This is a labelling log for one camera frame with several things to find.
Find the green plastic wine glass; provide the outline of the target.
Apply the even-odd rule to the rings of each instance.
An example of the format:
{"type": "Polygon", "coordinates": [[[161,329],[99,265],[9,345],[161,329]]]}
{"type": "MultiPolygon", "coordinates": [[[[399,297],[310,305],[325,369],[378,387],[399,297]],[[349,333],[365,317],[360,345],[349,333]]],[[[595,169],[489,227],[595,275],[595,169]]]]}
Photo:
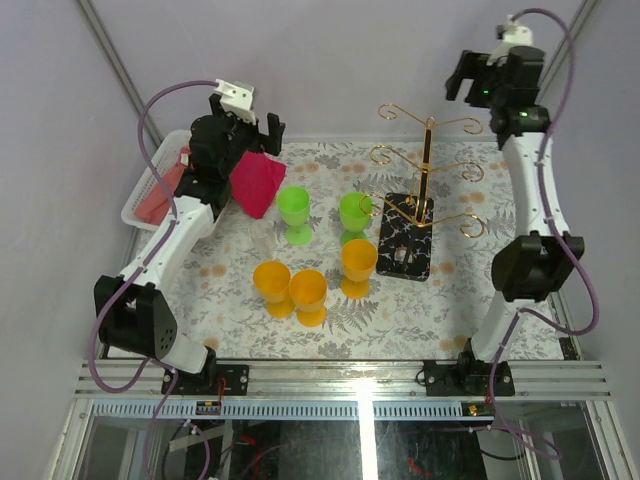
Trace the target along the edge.
{"type": "Polygon", "coordinates": [[[342,246],[355,239],[366,239],[364,230],[370,225],[373,211],[372,200],[363,192],[344,195],[339,204],[339,214],[344,232],[340,237],[342,246]]]}

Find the gold wine glass rack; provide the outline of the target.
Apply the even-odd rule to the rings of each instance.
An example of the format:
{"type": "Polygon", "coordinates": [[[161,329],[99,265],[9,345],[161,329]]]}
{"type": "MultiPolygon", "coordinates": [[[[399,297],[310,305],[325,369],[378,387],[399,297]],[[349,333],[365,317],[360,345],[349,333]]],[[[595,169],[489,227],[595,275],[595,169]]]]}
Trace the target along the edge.
{"type": "Polygon", "coordinates": [[[398,157],[406,162],[418,175],[418,184],[406,194],[389,193],[379,195],[366,193],[359,201],[359,209],[370,217],[381,219],[378,240],[378,263],[376,272],[394,278],[424,282],[431,267],[433,227],[437,224],[460,220],[460,233],[469,239],[476,239],[486,232],[485,223],[475,214],[460,213],[436,220],[434,202],[429,198],[429,181],[432,176],[459,168],[463,180],[477,183],[484,179],[483,168],[473,161],[454,162],[445,166],[434,166],[431,160],[434,132],[443,124],[434,117],[425,120],[417,117],[395,103],[384,103],[377,113],[385,120],[396,120],[401,114],[417,121],[424,127],[422,157],[413,160],[408,155],[385,144],[370,150],[370,159],[385,166],[398,157]]]}

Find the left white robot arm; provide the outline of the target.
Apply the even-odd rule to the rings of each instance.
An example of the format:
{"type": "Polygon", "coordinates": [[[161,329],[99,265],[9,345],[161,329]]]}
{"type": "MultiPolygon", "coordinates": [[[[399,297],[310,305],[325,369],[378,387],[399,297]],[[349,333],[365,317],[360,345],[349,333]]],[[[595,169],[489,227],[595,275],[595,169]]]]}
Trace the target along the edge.
{"type": "Polygon", "coordinates": [[[218,385],[215,353],[181,333],[164,292],[197,241],[215,228],[242,157],[279,155],[285,129],[270,113],[267,133],[260,132],[250,88],[220,85],[210,105],[211,114],[190,127],[187,168],[152,239],[118,276],[102,276],[94,287],[96,339],[184,372],[186,385],[201,395],[218,385]]]}

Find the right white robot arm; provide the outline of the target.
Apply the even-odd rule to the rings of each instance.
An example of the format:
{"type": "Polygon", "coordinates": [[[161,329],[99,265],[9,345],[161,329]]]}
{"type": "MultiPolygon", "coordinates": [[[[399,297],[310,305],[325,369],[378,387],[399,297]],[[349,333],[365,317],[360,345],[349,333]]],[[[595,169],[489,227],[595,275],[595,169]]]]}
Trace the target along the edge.
{"type": "Polygon", "coordinates": [[[573,270],[570,258],[585,249],[583,239],[570,234],[555,191],[547,136],[551,118],[536,102],[543,65],[543,51],[531,46],[513,46],[496,57],[465,50],[445,83],[446,98],[453,101],[462,82],[470,81],[466,103],[489,110],[515,205],[515,237],[491,264],[494,298],[466,347],[476,360],[455,372],[467,394],[490,385],[492,373],[484,362],[508,345],[505,335],[518,308],[558,291],[573,270]]]}

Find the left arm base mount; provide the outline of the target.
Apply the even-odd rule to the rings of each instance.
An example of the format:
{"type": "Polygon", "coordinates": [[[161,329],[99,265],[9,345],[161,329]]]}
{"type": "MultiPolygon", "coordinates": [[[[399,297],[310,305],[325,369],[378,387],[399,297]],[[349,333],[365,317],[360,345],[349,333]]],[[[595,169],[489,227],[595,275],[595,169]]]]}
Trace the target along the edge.
{"type": "Polygon", "coordinates": [[[213,349],[207,347],[206,350],[203,370],[195,374],[178,370],[178,379],[171,393],[186,396],[245,396],[250,367],[246,364],[220,362],[213,349]]]}

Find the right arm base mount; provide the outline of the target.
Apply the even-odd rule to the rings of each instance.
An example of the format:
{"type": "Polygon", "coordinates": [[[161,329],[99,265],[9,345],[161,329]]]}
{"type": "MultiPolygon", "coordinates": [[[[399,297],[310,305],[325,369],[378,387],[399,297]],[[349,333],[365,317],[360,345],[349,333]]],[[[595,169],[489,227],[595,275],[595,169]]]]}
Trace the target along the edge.
{"type": "Polygon", "coordinates": [[[452,362],[423,360],[414,381],[433,397],[487,396],[491,380],[496,397],[514,396],[508,363],[498,363],[494,375],[491,375],[492,368],[491,362],[477,360],[471,352],[463,351],[452,362]]]}

